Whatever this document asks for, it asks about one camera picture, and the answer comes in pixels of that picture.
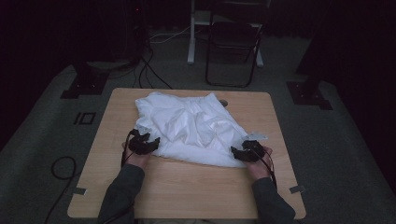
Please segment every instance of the white garment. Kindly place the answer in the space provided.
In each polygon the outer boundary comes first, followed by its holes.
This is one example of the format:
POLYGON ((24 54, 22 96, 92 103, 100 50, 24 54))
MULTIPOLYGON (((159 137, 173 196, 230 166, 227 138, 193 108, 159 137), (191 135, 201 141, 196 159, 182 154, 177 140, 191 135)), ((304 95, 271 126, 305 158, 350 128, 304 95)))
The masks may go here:
POLYGON ((244 167, 231 152, 241 149, 247 135, 212 92, 205 97, 177 97, 153 92, 137 99, 136 126, 150 128, 150 139, 161 137, 153 155, 226 167, 244 167))

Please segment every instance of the tabletop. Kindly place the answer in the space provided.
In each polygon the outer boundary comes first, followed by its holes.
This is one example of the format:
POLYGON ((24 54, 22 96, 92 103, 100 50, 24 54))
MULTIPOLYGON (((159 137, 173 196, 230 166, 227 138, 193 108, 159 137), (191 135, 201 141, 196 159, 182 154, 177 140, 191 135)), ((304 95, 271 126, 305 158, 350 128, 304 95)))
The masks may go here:
MULTIPOLYGON (((108 101, 92 148, 68 208, 70 217, 97 217, 106 189, 120 171, 121 143, 138 119, 134 100, 153 91, 180 97, 206 96, 214 92, 226 100, 226 109, 247 133, 268 136, 262 145, 271 147, 278 193, 305 216, 300 192, 291 193, 297 181, 277 121, 271 96, 251 91, 187 91, 115 89, 108 101)), ((245 168, 202 165, 152 156, 143 187, 135 199, 136 218, 257 218, 251 191, 252 179, 245 168)))

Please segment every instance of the gray sleeve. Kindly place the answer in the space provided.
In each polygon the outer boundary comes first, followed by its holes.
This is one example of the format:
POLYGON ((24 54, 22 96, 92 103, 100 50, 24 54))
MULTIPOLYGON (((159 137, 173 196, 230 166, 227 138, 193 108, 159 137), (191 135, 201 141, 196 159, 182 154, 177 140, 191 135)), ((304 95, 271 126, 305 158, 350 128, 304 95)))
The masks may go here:
POLYGON ((125 164, 106 191, 97 223, 106 223, 112 218, 115 218, 112 224, 134 223, 134 198, 142 188, 144 177, 140 167, 125 164))
POLYGON ((260 223, 289 224, 293 222, 294 209, 280 197, 270 177, 256 180, 252 189, 260 223))

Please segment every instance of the black hand-mounted device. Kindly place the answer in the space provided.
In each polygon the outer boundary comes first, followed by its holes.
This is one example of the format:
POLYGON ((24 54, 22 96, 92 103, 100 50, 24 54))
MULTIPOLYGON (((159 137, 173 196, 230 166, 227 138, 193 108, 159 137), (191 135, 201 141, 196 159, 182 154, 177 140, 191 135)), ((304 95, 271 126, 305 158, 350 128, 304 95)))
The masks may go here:
POLYGON ((270 172, 272 181, 276 188, 276 177, 275 177, 274 163, 272 162, 271 156, 268 154, 268 156, 271 160, 271 163, 272 163, 272 169, 267 164, 267 162, 265 162, 262 159, 262 157, 264 157, 265 154, 267 153, 265 151, 264 147, 256 140, 245 140, 244 143, 242 143, 242 148, 243 148, 243 150, 238 150, 235 147, 231 147, 231 152, 233 153, 233 157, 236 158, 237 160, 247 161, 247 162, 256 162, 258 160, 262 161, 262 163, 265 165, 265 167, 270 172))
POLYGON ((133 153, 136 153, 137 155, 146 155, 158 148, 158 145, 160 144, 160 139, 161 138, 158 137, 154 141, 148 142, 149 133, 141 135, 137 129, 131 130, 126 137, 127 145, 125 145, 124 151, 122 153, 121 167, 127 159, 125 158, 126 148, 129 148, 133 153))
POLYGON ((231 147, 233 157, 240 161, 256 162, 265 155, 264 147, 258 141, 246 140, 242 143, 244 150, 231 147))

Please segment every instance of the hand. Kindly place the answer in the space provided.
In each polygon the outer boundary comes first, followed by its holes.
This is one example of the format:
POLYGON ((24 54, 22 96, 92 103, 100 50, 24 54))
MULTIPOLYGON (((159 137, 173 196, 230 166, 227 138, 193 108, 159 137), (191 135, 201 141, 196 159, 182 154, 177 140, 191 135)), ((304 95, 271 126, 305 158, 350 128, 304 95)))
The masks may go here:
MULTIPOLYGON (((270 157, 268 155, 271 155, 273 150, 271 148, 269 148, 269 147, 264 147, 264 150, 267 153, 265 153, 265 155, 264 155, 264 157, 262 157, 262 159, 271 168, 272 167, 272 163, 271 163, 270 157)), ((244 164, 247 166, 247 170, 250 173, 250 175, 253 177, 254 180, 258 180, 258 179, 261 179, 261 178, 265 178, 265 177, 270 177, 271 176, 270 171, 262 163, 262 161, 256 161, 256 162, 244 161, 244 164)))
POLYGON ((125 161, 125 164, 126 163, 132 164, 132 165, 142 168, 142 170, 145 170, 145 168, 149 162, 150 156, 151 156, 151 153, 146 154, 146 155, 137 155, 136 153, 133 154, 132 151, 129 148, 127 148, 125 158, 128 158, 128 159, 125 161))

